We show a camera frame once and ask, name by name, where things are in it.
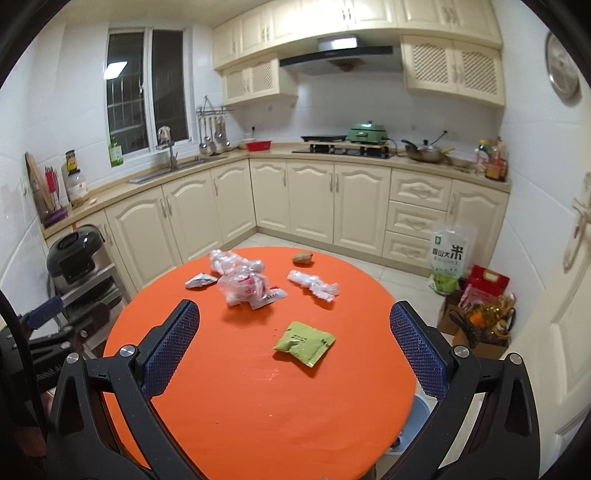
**red basket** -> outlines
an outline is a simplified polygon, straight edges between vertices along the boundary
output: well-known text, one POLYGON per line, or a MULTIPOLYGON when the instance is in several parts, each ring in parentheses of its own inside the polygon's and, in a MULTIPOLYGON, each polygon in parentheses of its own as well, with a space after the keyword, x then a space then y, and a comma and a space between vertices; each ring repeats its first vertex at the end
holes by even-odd
POLYGON ((246 148, 249 152, 260 152, 263 150, 269 150, 271 148, 271 141, 258 141, 258 142, 248 142, 246 144, 246 148))

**crumpled plastic bag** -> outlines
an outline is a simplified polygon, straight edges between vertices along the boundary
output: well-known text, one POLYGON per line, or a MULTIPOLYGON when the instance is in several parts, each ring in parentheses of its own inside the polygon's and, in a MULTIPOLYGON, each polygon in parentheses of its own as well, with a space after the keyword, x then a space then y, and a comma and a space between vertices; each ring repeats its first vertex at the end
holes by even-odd
POLYGON ((309 288, 314 297, 324 301, 333 301, 340 293, 337 283, 324 283, 317 275, 308 275, 299 270, 290 271, 287 279, 304 288, 309 288))

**pot lid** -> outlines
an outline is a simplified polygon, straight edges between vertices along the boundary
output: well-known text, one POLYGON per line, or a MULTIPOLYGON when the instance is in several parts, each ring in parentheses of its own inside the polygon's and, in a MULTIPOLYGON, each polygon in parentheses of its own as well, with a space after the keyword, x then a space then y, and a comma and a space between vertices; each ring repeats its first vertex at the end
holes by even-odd
POLYGON ((385 132, 386 128, 383 125, 375 124, 372 120, 367 122, 354 124, 351 130, 368 130, 372 132, 385 132))

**plastic bag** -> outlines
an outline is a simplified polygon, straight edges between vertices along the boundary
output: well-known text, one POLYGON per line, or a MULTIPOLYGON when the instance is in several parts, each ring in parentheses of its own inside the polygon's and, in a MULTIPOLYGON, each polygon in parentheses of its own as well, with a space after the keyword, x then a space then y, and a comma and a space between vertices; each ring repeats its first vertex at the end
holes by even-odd
POLYGON ((333 301, 340 293, 338 284, 324 283, 320 277, 316 275, 307 275, 299 270, 290 271, 287 279, 304 288, 309 288, 312 294, 321 300, 333 301))
POLYGON ((470 267, 475 241, 474 227, 433 223, 430 252, 433 290, 448 294, 457 289, 458 279, 470 267))

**green electric pot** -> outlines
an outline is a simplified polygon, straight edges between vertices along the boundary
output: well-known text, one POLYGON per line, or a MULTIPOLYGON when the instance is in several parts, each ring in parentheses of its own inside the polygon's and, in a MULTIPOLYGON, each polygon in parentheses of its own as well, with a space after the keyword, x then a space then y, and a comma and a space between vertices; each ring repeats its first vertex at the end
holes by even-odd
POLYGON ((347 140, 369 144, 384 143, 388 139, 388 133, 383 125, 373 123, 371 120, 364 124, 354 124, 349 130, 347 140))

